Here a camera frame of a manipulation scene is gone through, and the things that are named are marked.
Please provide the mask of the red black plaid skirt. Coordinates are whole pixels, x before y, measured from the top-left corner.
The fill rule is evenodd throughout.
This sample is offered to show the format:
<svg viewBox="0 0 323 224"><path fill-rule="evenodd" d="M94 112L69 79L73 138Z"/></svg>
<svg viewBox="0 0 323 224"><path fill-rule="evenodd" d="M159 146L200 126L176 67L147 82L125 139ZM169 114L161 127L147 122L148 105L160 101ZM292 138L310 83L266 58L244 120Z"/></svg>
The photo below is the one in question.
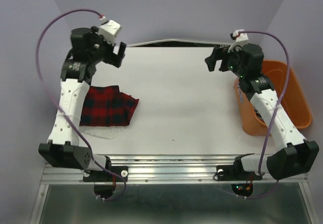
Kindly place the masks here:
<svg viewBox="0 0 323 224"><path fill-rule="evenodd" d="M121 92L118 85L91 86L83 103L80 126L126 127L138 103L139 99Z"/></svg>

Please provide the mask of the white skirt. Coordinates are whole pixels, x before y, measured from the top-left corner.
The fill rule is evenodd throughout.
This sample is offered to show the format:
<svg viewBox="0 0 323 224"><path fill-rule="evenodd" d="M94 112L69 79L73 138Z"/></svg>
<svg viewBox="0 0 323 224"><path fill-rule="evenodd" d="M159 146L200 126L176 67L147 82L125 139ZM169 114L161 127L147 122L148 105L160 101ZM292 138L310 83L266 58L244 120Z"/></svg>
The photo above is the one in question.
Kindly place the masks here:
<svg viewBox="0 0 323 224"><path fill-rule="evenodd" d="M120 134L124 131L125 127L121 126L110 126L110 127L90 127L90 126L83 126L80 128L81 132L101 138L101 139L108 139L112 140L120 136Z"/></svg>

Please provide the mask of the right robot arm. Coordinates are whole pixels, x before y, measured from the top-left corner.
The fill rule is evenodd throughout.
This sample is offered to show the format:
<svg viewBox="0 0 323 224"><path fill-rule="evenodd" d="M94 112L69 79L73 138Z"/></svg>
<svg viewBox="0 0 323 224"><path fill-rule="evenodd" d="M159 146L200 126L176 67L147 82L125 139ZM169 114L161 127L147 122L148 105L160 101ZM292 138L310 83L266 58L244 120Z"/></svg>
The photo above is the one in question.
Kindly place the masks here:
<svg viewBox="0 0 323 224"><path fill-rule="evenodd" d="M319 152L318 144L308 141L297 130L282 107L274 84L262 72L263 57L260 46L246 44L234 50L216 46L205 59L209 71L214 71L216 62L221 61L219 71L231 71L238 77L241 91L260 113L277 149L269 156L263 153L239 155L233 164L218 166L220 181L242 181L249 176L261 180L263 174L282 180L305 174Z"/></svg>

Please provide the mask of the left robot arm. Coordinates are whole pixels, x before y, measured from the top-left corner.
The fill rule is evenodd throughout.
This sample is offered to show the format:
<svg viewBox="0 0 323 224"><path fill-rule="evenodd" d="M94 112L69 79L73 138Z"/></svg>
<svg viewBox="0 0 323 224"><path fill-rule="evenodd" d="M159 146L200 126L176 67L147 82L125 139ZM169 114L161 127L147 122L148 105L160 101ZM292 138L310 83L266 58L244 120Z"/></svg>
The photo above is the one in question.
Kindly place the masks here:
<svg viewBox="0 0 323 224"><path fill-rule="evenodd" d="M60 75L60 100L56 119L46 143L41 143L39 154L53 167L95 171L102 181L112 176L106 157L93 161L89 146L79 145L79 125L86 94L89 91L96 65L100 62L120 67L126 44L121 43L114 53L115 40L121 26L114 22L71 31L72 48L63 63Z"/></svg>

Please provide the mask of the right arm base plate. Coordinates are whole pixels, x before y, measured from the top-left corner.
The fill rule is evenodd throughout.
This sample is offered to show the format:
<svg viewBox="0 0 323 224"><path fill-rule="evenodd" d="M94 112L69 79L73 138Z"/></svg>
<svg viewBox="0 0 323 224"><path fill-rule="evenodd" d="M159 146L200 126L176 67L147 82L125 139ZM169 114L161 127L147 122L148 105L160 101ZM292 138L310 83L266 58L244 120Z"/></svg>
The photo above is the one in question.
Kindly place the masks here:
<svg viewBox="0 0 323 224"><path fill-rule="evenodd" d="M242 182L247 180L260 181L262 176L257 175L255 172L246 172L240 167L231 165L217 165L216 172L213 176L216 181L236 181Z"/></svg>

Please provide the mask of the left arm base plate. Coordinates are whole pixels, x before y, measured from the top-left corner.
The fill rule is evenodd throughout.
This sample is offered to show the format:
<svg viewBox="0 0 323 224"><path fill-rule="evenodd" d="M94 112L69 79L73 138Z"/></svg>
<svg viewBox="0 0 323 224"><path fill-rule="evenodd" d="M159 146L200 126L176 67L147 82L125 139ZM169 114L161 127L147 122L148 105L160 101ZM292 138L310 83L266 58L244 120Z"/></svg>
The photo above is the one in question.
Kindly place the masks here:
<svg viewBox="0 0 323 224"><path fill-rule="evenodd" d="M126 165L111 167L111 172L121 176L125 181L128 180L129 168ZM105 171L90 171L89 173L84 173L83 182L85 183L99 183L99 182L122 182L120 178L117 178Z"/></svg>

